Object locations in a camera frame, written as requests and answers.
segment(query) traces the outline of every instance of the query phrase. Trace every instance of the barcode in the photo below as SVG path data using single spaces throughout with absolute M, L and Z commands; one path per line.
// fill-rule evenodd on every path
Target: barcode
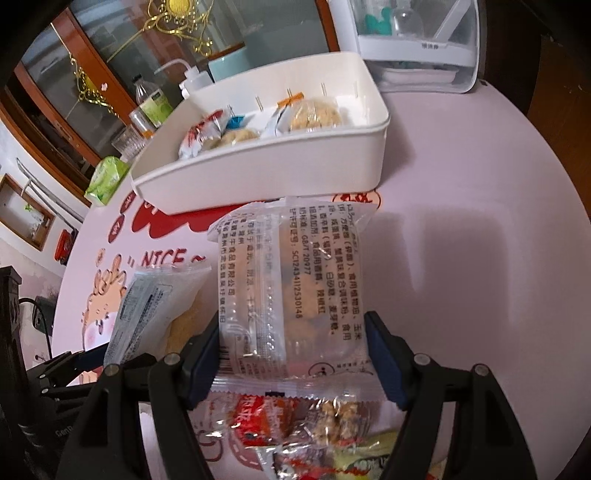
M 234 371 L 232 370 L 232 364 L 230 363 L 230 350 L 228 347 L 220 345 L 220 368 L 218 370 L 219 373 L 225 375 L 232 375 Z

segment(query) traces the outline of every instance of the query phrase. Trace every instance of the cable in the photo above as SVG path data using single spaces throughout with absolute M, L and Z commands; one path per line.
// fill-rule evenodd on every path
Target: cable
M 41 320 L 43 321 L 43 328 L 45 329 L 45 340 L 47 341 L 47 350 L 49 351 L 49 359 L 51 360 L 53 358 L 53 355 L 51 354 L 51 343 L 49 342 L 49 333 L 47 331 L 47 322 L 45 320 L 45 315 L 43 314 L 43 311 L 41 310 L 41 306 L 33 299 L 30 299 L 28 297 L 23 297 L 21 299 L 18 300 L 18 304 L 20 305 L 21 303 L 32 303 L 33 306 L 35 307 L 33 309 L 33 319 L 35 318 L 35 311 L 38 311 L 41 314 Z

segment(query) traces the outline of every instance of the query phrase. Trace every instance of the plastic snack package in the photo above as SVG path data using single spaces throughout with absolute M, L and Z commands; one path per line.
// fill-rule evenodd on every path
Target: plastic snack package
M 229 120 L 230 112 L 223 109 L 216 110 L 197 125 L 193 125 L 178 149 L 178 159 L 193 158 L 201 151 L 215 148 L 220 143 Z
M 359 232 L 374 211 L 289 198 L 251 203 L 210 227 L 219 244 L 222 371 L 323 383 L 368 373 Z
M 291 429 L 297 404 L 294 398 L 242 395 L 230 429 L 245 447 L 280 445 Z
M 314 400 L 305 418 L 294 426 L 289 443 L 306 443 L 316 447 L 351 447 L 368 432 L 370 409 L 360 402 Z
M 272 469 L 267 467 L 270 460 Z M 271 458 L 259 455 L 259 462 L 269 480 L 329 480 L 334 473 L 328 451 L 308 445 L 284 445 Z
M 203 260 L 136 270 L 117 312 L 104 366 L 142 353 L 162 358 L 171 322 L 190 308 L 211 269 Z
M 128 171 L 129 165 L 127 163 L 117 157 L 105 157 L 92 174 L 84 198 L 93 205 L 106 205 Z
M 222 135 L 222 139 L 217 146 L 223 147 L 224 145 L 236 145 L 237 143 L 246 140 L 255 140 L 257 138 L 259 138 L 259 134 L 250 128 L 228 130 Z
M 336 480 L 378 480 L 397 438 L 398 432 L 385 432 L 368 437 L 354 449 L 335 449 Z
M 290 107 L 289 131 L 333 128 L 343 124 L 339 106 L 333 98 L 305 99 Z
M 267 125 L 261 132 L 261 138 L 280 137 L 284 133 L 284 128 L 280 128 L 280 126 L 282 125 L 282 119 L 285 116 L 287 109 L 287 104 L 277 107 L 277 110 L 275 110 L 273 115 L 271 115 L 271 118 L 267 122 Z

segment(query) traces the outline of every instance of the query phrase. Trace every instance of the white plastic storage box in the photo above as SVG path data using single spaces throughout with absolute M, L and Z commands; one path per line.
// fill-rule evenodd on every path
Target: white plastic storage box
M 262 129 L 277 103 L 302 92 L 336 98 L 347 126 L 242 142 L 178 160 L 191 126 L 220 108 L 256 114 Z M 284 196 L 366 192 L 382 173 L 389 112 L 356 53 L 321 54 L 241 73 L 179 105 L 131 168 L 136 193 L 169 215 Z
M 480 63 L 481 0 L 329 2 L 340 49 L 359 53 L 382 92 L 464 93 Z

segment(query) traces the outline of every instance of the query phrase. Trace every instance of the white appliance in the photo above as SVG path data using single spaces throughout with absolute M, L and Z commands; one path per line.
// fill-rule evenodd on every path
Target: white appliance
M 463 93 L 480 60 L 478 0 L 333 0 L 341 50 L 359 53 L 379 89 Z

